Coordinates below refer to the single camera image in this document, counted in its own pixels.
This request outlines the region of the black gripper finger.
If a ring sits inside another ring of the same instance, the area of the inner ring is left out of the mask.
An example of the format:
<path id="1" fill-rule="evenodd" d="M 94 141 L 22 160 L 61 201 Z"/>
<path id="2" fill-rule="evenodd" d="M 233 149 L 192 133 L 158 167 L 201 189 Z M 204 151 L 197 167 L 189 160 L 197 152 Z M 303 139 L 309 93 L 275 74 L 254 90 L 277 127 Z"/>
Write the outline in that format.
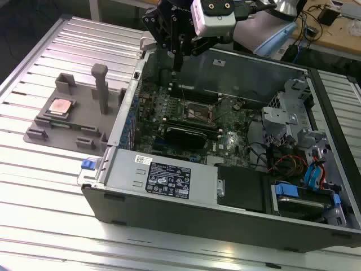
<path id="1" fill-rule="evenodd" d="M 203 38 L 192 37 L 190 34 L 181 34 L 179 36 L 178 71 L 181 71 L 187 57 L 198 56 L 219 43 L 229 44 L 232 41 L 232 31 L 227 32 L 224 36 Z"/>
<path id="2" fill-rule="evenodd" d="M 178 18 L 174 11 L 164 17 L 159 8 L 149 8 L 142 17 L 142 20 L 148 31 L 153 35 L 157 44 L 173 54 L 172 70 L 178 72 L 179 31 Z"/>

